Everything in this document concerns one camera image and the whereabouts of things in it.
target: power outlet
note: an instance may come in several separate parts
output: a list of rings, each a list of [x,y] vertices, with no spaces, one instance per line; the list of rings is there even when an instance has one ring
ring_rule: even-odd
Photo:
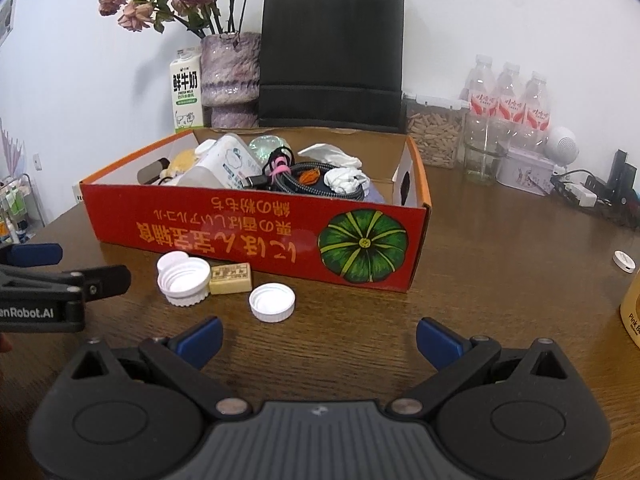
[[[73,186],[71,186],[71,189],[74,192],[74,197],[76,199],[76,203],[79,204],[81,202],[84,202],[84,198],[82,198],[82,191],[80,191],[80,183],[73,184]]]

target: white round speaker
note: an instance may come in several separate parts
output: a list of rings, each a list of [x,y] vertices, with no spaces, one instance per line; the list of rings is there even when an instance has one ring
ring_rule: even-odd
[[[580,149],[575,142],[575,135],[564,126],[551,128],[545,146],[545,155],[560,166],[568,166],[578,155]]]

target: green pumpkin illustration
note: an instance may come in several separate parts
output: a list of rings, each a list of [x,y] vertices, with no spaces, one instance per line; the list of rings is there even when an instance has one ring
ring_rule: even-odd
[[[318,237],[324,266],[350,283],[382,282],[404,263],[405,228],[375,209],[334,217]]]

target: red box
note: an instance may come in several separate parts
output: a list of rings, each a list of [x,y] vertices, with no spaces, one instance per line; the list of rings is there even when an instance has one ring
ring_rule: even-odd
[[[140,185],[138,171],[225,132],[186,131],[132,153],[80,184],[98,240],[158,253],[185,250],[255,270],[406,291],[431,213],[424,167],[409,136],[326,128],[264,132],[297,152],[316,142],[357,156],[387,204],[256,190]]]

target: triangular cutout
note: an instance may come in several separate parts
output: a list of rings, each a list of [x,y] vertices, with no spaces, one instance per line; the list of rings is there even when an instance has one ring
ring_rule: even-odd
[[[542,352],[536,365],[531,371],[532,375],[541,377],[552,377],[554,379],[566,379],[566,373],[553,352]]]
[[[87,352],[82,362],[76,368],[72,379],[88,379],[90,377],[101,377],[106,375],[107,368],[98,352]]]

